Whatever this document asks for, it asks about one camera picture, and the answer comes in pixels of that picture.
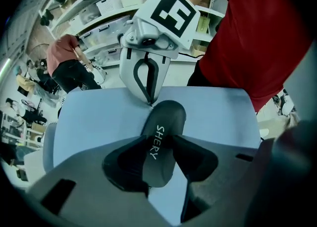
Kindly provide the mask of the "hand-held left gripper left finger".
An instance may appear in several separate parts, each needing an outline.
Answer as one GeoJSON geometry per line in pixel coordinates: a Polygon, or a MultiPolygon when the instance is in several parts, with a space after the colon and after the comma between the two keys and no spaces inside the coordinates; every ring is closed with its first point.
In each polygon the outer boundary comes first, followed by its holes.
{"type": "Polygon", "coordinates": [[[54,227],[166,227],[149,203],[148,186],[122,172],[117,156],[140,147],[144,136],[79,152],[27,191],[30,207],[54,227]]]}

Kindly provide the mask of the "cardboard box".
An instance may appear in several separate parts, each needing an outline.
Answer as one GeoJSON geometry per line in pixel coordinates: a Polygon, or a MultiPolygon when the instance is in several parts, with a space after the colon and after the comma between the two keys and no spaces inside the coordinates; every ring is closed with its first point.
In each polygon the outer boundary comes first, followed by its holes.
{"type": "Polygon", "coordinates": [[[203,45],[194,45],[192,49],[192,56],[198,57],[206,53],[207,47],[203,45]]]}

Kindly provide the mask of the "clear storage bin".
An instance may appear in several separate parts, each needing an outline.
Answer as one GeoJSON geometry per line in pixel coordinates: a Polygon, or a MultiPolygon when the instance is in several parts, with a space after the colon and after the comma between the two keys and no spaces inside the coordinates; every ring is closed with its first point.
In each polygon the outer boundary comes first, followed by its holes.
{"type": "Polygon", "coordinates": [[[128,27],[126,22],[127,20],[124,19],[105,23],[84,33],[80,39],[87,47],[106,43],[110,39],[116,38],[117,34],[126,31],[128,27]]]}

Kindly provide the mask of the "standing fan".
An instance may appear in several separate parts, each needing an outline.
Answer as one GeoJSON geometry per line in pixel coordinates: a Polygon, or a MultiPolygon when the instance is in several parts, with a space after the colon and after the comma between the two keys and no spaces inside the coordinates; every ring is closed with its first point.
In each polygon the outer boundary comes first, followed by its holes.
{"type": "Polygon", "coordinates": [[[47,67],[47,49],[49,44],[39,44],[32,48],[30,54],[28,55],[28,60],[26,62],[27,72],[32,80],[40,81],[37,75],[38,67],[45,70],[47,67]]]}

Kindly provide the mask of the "person's red shirt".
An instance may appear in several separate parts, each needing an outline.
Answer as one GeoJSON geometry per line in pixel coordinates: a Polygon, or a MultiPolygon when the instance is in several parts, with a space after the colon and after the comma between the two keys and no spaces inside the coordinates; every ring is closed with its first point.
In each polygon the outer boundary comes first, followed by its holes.
{"type": "Polygon", "coordinates": [[[282,88],[311,46],[317,0],[227,0],[189,86],[243,89],[256,112],[282,88]]]}

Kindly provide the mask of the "black glasses case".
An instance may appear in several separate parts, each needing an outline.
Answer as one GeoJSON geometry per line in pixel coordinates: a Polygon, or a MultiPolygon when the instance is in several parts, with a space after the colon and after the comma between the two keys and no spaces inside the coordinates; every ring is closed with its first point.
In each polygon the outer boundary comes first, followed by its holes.
{"type": "Polygon", "coordinates": [[[181,135],[186,121],[184,107],[174,101],[158,103],[150,112],[141,135],[146,136],[142,179],[149,187],[164,187],[175,167],[172,137],[181,135]]]}

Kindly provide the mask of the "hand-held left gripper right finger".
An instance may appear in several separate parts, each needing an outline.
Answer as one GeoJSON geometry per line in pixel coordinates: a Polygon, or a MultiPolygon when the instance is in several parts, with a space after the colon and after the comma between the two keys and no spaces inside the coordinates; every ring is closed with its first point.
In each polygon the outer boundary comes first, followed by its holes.
{"type": "Polygon", "coordinates": [[[254,221],[260,186],[255,148],[172,136],[173,157],[187,179],[182,221],[254,221]]]}

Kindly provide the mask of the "blue table cloth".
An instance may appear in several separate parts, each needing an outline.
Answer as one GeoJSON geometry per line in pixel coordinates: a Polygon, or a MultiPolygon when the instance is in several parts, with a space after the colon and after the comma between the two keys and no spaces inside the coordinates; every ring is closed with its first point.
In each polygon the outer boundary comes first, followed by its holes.
{"type": "MultiPolygon", "coordinates": [[[[174,100],[186,111],[183,134],[199,140],[258,149],[260,132],[250,98],[241,89],[164,87],[158,102],[174,100]]],[[[116,141],[137,137],[151,107],[127,88],[73,91],[65,100],[53,143],[53,168],[69,157],[116,141]]],[[[149,203],[168,222],[180,214],[185,179],[179,169],[149,203]]]]}

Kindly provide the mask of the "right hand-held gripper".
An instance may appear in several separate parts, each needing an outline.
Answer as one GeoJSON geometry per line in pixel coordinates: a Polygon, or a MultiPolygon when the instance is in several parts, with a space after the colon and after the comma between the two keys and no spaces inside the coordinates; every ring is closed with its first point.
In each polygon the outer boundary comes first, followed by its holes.
{"type": "Polygon", "coordinates": [[[189,0],[146,0],[127,24],[120,39],[119,75],[129,91],[145,104],[154,104],[165,80],[170,59],[189,49],[200,18],[189,0]],[[138,76],[148,66],[146,88],[138,76]]]}

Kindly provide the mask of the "green box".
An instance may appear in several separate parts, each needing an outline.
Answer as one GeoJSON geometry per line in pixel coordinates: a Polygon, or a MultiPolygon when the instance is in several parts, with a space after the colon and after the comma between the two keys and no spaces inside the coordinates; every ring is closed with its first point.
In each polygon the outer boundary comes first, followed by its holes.
{"type": "Polygon", "coordinates": [[[196,32],[206,34],[208,32],[210,24],[210,18],[206,16],[200,16],[196,32]]]}

